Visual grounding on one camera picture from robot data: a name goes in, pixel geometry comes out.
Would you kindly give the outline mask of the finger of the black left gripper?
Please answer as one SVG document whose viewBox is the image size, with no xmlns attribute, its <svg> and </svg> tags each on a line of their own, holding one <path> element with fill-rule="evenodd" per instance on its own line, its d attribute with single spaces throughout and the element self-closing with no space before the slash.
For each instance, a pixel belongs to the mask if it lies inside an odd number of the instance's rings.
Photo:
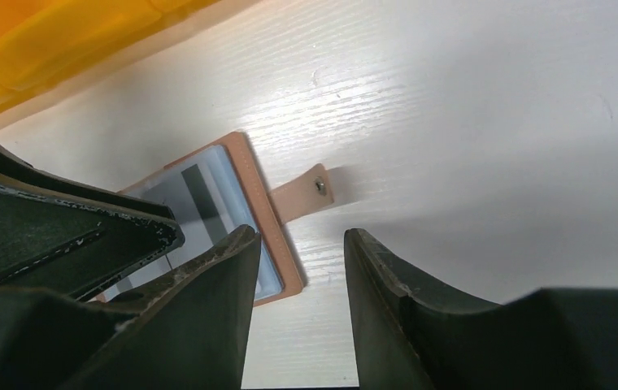
<svg viewBox="0 0 618 390">
<path fill-rule="evenodd" d="M 0 287 L 88 301 L 184 240 L 168 207 L 51 175 L 0 145 Z"/>
</svg>

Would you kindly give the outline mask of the silver magnetic stripe card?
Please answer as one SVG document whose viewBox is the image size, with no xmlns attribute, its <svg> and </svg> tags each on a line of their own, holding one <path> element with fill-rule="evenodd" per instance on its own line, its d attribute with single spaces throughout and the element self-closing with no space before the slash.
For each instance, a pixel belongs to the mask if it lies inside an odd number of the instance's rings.
<svg viewBox="0 0 618 390">
<path fill-rule="evenodd" d="M 183 170 L 171 169 L 124 190 L 124 194 L 170 208 L 179 224 L 185 242 L 181 247 L 123 278 L 97 296 L 110 301 L 120 293 L 139 287 L 208 250 L 228 234 L 229 218 L 216 207 L 220 196 L 211 193 L 207 181 L 212 178 L 206 167 L 195 164 Z"/>
</svg>

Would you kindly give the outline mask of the tan leather card holder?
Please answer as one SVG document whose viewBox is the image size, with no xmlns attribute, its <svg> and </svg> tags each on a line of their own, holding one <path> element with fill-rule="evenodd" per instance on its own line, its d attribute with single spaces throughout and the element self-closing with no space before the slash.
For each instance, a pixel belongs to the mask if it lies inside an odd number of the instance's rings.
<svg viewBox="0 0 618 390">
<path fill-rule="evenodd" d="M 195 164 L 211 172 L 207 187 L 220 196 L 215 203 L 221 215 L 229 218 L 228 234 L 248 225 L 261 235 L 255 304 L 261 306 L 299 294 L 305 282 L 283 226 L 333 204 L 328 170 L 317 163 L 295 179 L 269 190 L 248 137 L 242 132 L 231 132 L 135 184 L 163 171 L 183 170 Z"/>
</svg>

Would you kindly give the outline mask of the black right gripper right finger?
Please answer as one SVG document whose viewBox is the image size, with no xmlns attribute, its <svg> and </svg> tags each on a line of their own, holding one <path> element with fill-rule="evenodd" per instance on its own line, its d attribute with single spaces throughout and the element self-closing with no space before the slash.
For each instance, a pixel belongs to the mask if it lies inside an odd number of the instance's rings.
<svg viewBox="0 0 618 390">
<path fill-rule="evenodd" d="M 540 288 L 505 304 L 344 235 L 362 389 L 618 389 L 618 289 Z"/>
</svg>

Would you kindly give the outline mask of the yellow three-compartment plastic bin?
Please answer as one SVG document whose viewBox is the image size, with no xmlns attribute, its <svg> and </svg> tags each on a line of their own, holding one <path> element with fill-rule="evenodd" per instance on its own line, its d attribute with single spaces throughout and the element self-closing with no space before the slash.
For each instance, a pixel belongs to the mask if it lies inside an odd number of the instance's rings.
<svg viewBox="0 0 618 390">
<path fill-rule="evenodd" d="M 0 1 L 0 113 L 208 6 L 208 1 Z"/>
</svg>

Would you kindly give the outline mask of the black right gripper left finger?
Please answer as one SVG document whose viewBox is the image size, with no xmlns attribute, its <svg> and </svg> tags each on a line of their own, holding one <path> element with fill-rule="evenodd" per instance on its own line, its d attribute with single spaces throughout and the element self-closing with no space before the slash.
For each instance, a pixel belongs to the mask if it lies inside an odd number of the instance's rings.
<svg viewBox="0 0 618 390">
<path fill-rule="evenodd" d="M 113 300 L 0 288 L 0 389 L 238 389 L 261 252 L 242 225 Z"/>
</svg>

